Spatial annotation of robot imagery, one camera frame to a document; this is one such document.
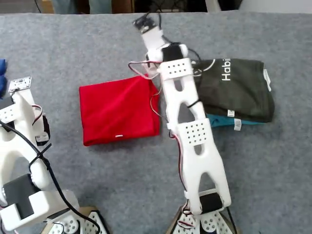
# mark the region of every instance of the robotic arm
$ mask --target robotic arm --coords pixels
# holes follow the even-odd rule
[[[191,60],[187,58],[188,48],[180,43],[167,43],[162,30],[148,14],[135,20],[133,25],[142,34],[148,50],[148,60],[161,62],[157,72],[160,73],[167,103],[167,127],[178,140],[182,152],[181,180],[187,203],[178,221],[180,225],[176,226],[173,233],[180,233],[180,228],[181,231],[194,228],[194,233],[199,233],[201,228],[207,233],[223,233],[221,231],[223,226],[223,230],[230,234],[230,229],[226,228],[227,225],[219,213],[231,204],[229,187],[221,156],[214,143],[210,122],[205,116],[202,102],[198,99]],[[182,91],[176,89],[176,80],[181,82]],[[178,122],[182,103],[185,103],[193,113],[195,121]],[[195,147],[201,147],[201,152],[196,153]],[[215,189],[199,193],[203,173],[210,176]]]
[[[13,80],[11,97],[0,102],[0,201],[5,204],[1,224],[12,231],[45,221],[54,224],[51,234],[107,234],[98,212],[85,217],[77,211],[74,193],[60,189],[48,160],[41,157],[38,146],[48,139],[44,117],[35,117],[30,82],[31,78]],[[18,157],[29,161],[29,174],[10,181]],[[57,191],[46,191],[51,178]]]

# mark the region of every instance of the red towel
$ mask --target red towel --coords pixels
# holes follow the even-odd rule
[[[83,144],[159,135],[159,116],[150,107],[157,92],[153,82],[141,76],[81,86]],[[158,101],[159,96],[154,96],[152,106],[157,112]]]

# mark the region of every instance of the table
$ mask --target table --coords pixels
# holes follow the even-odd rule
[[[50,121],[53,147],[46,156],[62,188],[74,191],[81,206],[97,206],[116,234],[161,234],[184,202],[177,145],[164,122],[160,136],[82,145],[78,88],[134,75],[128,61],[146,52],[132,27],[138,16],[0,16],[0,57],[9,63],[9,79],[34,77],[33,96]],[[311,233],[312,15],[176,13],[163,14],[162,25],[168,38],[205,59],[265,63],[273,122],[241,132],[213,129],[231,210],[243,233]],[[164,114],[163,97],[161,108]],[[25,172],[27,162],[18,161],[14,175]]]

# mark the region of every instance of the floor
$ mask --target floor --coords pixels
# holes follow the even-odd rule
[[[34,0],[0,0],[0,14],[26,12],[39,12]]]

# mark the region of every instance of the folded shirt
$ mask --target folded shirt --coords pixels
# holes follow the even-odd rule
[[[271,122],[270,78],[260,61],[219,58],[193,62],[205,112],[254,122]]]
[[[83,144],[159,135],[159,96],[151,80],[141,76],[79,88]]]

